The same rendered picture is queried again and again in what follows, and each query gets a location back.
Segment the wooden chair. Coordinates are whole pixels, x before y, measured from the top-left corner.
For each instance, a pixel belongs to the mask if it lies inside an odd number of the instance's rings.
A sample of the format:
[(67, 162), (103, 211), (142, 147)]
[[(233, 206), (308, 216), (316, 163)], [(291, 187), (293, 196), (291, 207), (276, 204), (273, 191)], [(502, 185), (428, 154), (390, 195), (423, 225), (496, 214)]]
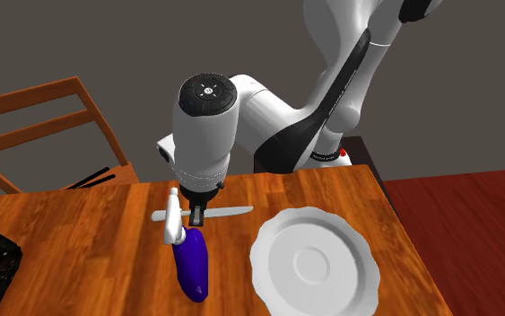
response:
[[(77, 76), (1, 94), (0, 115), (15, 110), (25, 109), (43, 102), (61, 99), (70, 95), (75, 95), (80, 99), (84, 106), (83, 110), (2, 134), (0, 135), (0, 151), (93, 122), (98, 126), (100, 132), (106, 138), (111, 150), (118, 160), (118, 166), (109, 168), (108, 172), (92, 181), (110, 174), (115, 174), (115, 179), (97, 186), (117, 186), (138, 183), (139, 179), (133, 165), (127, 160), (108, 122), (104, 119), (90, 94)], [(12, 182), (1, 173), (0, 189), (7, 194), (19, 194), (21, 192), (18, 187), (12, 184)]]

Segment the white scalloped plate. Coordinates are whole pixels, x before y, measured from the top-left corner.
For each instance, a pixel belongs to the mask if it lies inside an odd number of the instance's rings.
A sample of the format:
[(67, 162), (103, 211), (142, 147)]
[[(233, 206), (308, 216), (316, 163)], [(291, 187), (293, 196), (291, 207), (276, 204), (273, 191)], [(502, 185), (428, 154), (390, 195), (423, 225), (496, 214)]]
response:
[(252, 285), (271, 316), (373, 316), (379, 267), (342, 217), (313, 206), (287, 208), (259, 228)]

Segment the dark robot stand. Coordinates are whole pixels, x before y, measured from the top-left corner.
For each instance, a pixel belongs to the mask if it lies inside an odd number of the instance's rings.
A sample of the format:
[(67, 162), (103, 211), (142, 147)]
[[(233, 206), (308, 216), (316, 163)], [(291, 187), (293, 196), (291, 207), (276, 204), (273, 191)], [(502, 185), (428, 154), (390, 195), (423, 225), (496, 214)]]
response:
[(374, 178), (387, 198), (387, 201), (393, 210), (395, 210), (392, 202), (390, 201), (389, 195), (387, 194), (383, 181), (380, 178), (378, 169), (376, 168), (362, 138), (360, 136), (345, 136), (341, 139), (341, 146), (346, 151), (346, 154), (353, 165), (366, 164), (369, 166)]

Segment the black stick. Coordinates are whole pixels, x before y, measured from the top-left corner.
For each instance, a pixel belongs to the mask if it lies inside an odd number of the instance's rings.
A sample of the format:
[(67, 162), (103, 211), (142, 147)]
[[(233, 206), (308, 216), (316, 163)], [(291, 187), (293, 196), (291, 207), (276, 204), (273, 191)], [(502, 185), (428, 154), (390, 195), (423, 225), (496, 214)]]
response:
[(80, 186), (78, 189), (94, 187), (94, 186), (100, 185), (100, 184), (102, 184), (104, 182), (107, 182), (109, 180), (113, 180), (115, 178), (116, 178), (115, 174), (110, 174), (110, 175), (108, 175), (106, 177), (103, 177), (103, 178), (100, 178), (98, 180), (92, 181), (90, 183), (84, 184), (84, 185)]
[(85, 179), (80, 180), (80, 181), (76, 182), (75, 184), (70, 185), (69, 187), (66, 187), (65, 189), (77, 189), (77, 188), (81, 187), (82, 185), (87, 184), (88, 182), (90, 182), (90, 181), (98, 178), (99, 176), (105, 174), (108, 171), (109, 171), (109, 167), (105, 167), (105, 168), (103, 168), (103, 169), (101, 169), (101, 170), (93, 173), (92, 175), (86, 177)]

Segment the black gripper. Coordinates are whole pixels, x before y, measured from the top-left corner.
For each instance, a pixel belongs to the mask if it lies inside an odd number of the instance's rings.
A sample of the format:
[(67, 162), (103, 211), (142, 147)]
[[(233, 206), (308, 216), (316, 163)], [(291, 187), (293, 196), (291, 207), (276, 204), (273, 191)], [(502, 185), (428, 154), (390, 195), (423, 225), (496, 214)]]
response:
[(180, 193), (189, 201), (190, 215), (188, 225), (202, 227), (204, 225), (205, 207), (224, 188), (222, 182), (214, 185), (213, 189), (191, 189), (188, 185), (179, 184)]

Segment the wooden table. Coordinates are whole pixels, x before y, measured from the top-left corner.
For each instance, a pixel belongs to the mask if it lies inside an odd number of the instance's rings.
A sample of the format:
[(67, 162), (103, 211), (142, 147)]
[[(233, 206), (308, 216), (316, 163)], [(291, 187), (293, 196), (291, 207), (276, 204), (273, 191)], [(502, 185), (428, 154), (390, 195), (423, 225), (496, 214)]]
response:
[(212, 206), (250, 212), (205, 221), (202, 303), (180, 291), (163, 226), (150, 219), (169, 189), (163, 181), (0, 195), (0, 233), (23, 253), (0, 316), (269, 316), (249, 250), (264, 221), (301, 206), (340, 215), (370, 245), (380, 272), (375, 316), (452, 316), (365, 165), (228, 177)]

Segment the grey table knife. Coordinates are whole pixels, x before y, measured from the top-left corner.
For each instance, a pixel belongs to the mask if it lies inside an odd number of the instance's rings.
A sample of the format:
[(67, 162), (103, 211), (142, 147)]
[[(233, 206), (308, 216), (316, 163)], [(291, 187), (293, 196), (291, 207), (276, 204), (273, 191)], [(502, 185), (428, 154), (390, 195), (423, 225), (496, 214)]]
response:
[[(231, 215), (242, 215), (250, 212), (253, 209), (253, 206), (231, 206), (231, 207), (217, 207), (206, 209), (204, 216), (205, 217), (223, 217), (223, 216), (231, 216)], [(155, 210), (151, 214), (151, 219), (154, 222), (161, 222), (166, 219), (166, 211), (165, 210)]]

